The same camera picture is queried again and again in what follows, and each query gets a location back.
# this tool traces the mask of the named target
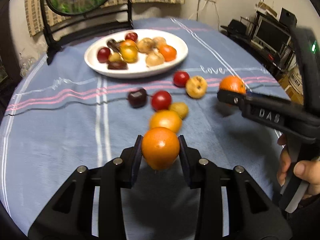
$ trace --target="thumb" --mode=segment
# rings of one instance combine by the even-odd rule
[[[293,173],[310,184],[320,185],[319,161],[300,161],[295,165]]]

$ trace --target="orange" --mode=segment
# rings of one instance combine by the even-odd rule
[[[163,55],[165,61],[172,61],[177,57],[176,49],[167,44],[160,46],[159,52]]]
[[[137,44],[133,41],[133,40],[125,40],[125,41],[122,41],[120,43],[120,48],[123,48],[125,46],[134,46],[134,47],[137,47]]]
[[[179,155],[179,139],[168,128],[156,127],[144,135],[141,151],[151,168],[154,170],[167,169]]]
[[[240,78],[234,76],[227,76],[223,78],[219,85],[219,90],[220,89],[245,94],[245,86],[243,81]]]
[[[162,110],[153,114],[149,120],[149,128],[165,127],[177,133],[182,126],[182,119],[175,111]]]

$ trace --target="metal screw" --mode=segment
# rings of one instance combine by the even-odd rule
[[[121,158],[115,158],[115,159],[113,160],[113,163],[114,163],[115,165],[120,165],[122,162],[123,162],[123,160],[122,160]]]
[[[77,171],[79,172],[79,173],[83,173],[83,172],[85,172],[87,170],[87,167],[86,166],[79,166],[78,168],[77,168]]]
[[[202,159],[199,160],[199,163],[201,165],[207,165],[209,163],[209,161],[207,159],[202,158]]]
[[[244,167],[242,167],[242,166],[236,166],[236,172],[238,172],[238,173],[244,172]]]

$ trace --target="monitor screen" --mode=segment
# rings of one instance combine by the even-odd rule
[[[261,21],[256,37],[279,53],[281,53],[283,42],[287,44],[290,39],[287,33],[266,20]]]

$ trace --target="computer monitor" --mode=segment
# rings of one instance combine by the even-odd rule
[[[281,54],[285,48],[284,44],[288,45],[291,40],[291,36],[286,31],[264,18],[261,19],[255,37],[263,43],[263,46],[279,54]]]

